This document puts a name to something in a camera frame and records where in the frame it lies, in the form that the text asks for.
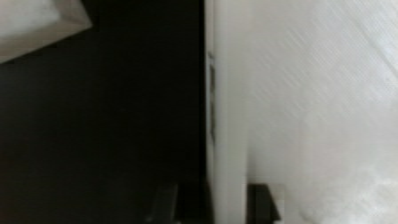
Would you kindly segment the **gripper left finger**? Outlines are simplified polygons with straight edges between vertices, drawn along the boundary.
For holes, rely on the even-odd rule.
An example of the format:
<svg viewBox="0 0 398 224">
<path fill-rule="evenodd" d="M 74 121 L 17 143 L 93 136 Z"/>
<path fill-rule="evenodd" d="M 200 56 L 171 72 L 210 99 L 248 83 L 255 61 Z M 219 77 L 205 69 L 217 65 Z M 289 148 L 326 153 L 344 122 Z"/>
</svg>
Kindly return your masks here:
<svg viewBox="0 0 398 224">
<path fill-rule="evenodd" d="M 177 205 L 180 187 L 177 184 L 159 188 L 153 202 L 153 209 L 148 217 L 148 224 L 178 224 Z"/>
</svg>

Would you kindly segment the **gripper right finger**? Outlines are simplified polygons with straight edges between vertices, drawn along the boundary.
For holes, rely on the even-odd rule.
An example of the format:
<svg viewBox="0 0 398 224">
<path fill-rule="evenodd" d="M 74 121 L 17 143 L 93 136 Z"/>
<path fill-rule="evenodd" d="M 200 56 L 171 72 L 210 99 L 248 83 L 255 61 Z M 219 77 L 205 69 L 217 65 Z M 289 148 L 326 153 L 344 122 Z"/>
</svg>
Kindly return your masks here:
<svg viewBox="0 0 398 224">
<path fill-rule="evenodd" d="M 248 224 L 274 224 L 281 220 L 267 184 L 248 187 Z"/>
</svg>

